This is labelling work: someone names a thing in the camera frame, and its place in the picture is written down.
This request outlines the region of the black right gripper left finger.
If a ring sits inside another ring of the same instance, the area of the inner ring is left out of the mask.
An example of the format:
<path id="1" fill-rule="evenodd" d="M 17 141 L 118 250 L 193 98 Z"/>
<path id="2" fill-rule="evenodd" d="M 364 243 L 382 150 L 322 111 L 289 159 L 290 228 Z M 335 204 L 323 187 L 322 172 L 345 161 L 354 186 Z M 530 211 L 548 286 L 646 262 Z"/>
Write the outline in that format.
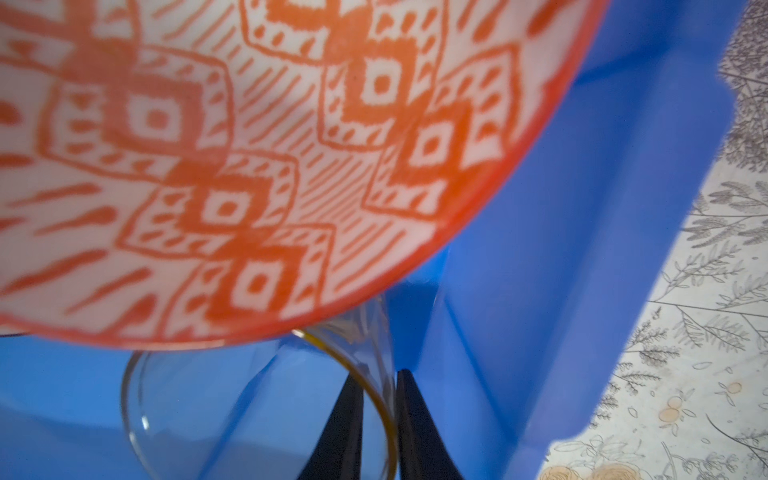
<path id="1" fill-rule="evenodd" d="M 348 375 L 299 480 L 359 480 L 362 463 L 364 393 Z"/>

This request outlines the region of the amber glass cup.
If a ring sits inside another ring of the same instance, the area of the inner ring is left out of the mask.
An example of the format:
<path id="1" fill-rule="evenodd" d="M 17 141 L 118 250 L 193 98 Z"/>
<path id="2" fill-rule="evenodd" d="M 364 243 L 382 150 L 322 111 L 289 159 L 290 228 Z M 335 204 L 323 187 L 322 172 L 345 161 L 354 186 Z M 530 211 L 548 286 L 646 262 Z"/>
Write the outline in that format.
<path id="1" fill-rule="evenodd" d="M 348 375 L 364 393 L 360 479 L 393 479 L 395 368 L 382 297 L 256 343 L 135 352 L 121 384 L 123 426 L 153 479 L 298 479 Z"/>

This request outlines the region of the blue chevron bottom bowl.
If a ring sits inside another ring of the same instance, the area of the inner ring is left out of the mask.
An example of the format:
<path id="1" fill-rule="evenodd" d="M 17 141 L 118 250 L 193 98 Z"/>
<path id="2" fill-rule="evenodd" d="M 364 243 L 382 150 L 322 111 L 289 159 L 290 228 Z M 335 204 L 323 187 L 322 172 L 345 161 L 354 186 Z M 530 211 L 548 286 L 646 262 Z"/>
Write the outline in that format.
<path id="1" fill-rule="evenodd" d="M 1 327 L 203 349 L 382 293 L 498 192 L 605 1 L 5 1 Z"/>

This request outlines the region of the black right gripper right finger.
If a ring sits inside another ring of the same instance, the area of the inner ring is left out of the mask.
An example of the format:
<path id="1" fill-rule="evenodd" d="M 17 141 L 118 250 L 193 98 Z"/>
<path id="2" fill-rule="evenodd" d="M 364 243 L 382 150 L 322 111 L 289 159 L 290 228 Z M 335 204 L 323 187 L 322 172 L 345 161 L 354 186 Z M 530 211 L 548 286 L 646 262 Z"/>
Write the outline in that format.
<path id="1" fill-rule="evenodd" d="M 395 412 L 401 479 L 463 478 L 447 452 L 416 380 L 408 369 L 397 373 Z"/>

